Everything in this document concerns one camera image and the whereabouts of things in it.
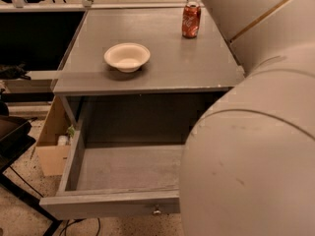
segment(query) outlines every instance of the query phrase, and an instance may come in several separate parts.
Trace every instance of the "white bowl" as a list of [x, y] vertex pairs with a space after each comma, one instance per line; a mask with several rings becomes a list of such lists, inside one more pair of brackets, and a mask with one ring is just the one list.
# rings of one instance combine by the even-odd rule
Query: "white bowl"
[[106, 63], [124, 73], [138, 70], [150, 59], [150, 51], [138, 43], [120, 43], [104, 54]]

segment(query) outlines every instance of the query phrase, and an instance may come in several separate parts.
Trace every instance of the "floor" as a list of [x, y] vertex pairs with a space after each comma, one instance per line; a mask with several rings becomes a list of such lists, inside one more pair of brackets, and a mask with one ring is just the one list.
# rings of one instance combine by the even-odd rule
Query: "floor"
[[[10, 115], [37, 117], [31, 123], [30, 135], [38, 137], [49, 104], [35, 106], [10, 106]], [[53, 196], [59, 185], [60, 176], [44, 177], [37, 154], [31, 147], [12, 167], [45, 197]], [[38, 197], [31, 188], [24, 184], [9, 168], [5, 172], [13, 182]], [[50, 221], [20, 202], [6, 190], [0, 188], [0, 236], [36, 236], [43, 235]], [[60, 235], [66, 221], [59, 226], [55, 236]], [[87, 219], [67, 229], [67, 235], [96, 235], [98, 222], [96, 218]], [[101, 236], [183, 236], [180, 214], [137, 217], [107, 217], [100, 219]]]

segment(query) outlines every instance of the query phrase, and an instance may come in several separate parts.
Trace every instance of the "open drawer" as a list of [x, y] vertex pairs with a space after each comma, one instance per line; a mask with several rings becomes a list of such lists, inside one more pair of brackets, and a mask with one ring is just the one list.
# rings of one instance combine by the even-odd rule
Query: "open drawer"
[[40, 205], [58, 219], [179, 212], [185, 141], [218, 97], [86, 97], [59, 191]]

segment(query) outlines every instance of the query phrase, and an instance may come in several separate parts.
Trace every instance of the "can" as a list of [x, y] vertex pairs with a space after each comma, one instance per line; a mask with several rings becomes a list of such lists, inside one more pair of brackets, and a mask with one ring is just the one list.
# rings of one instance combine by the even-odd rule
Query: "can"
[[182, 35], [187, 38], [196, 37], [199, 30], [201, 8], [197, 2], [188, 2], [183, 12]]

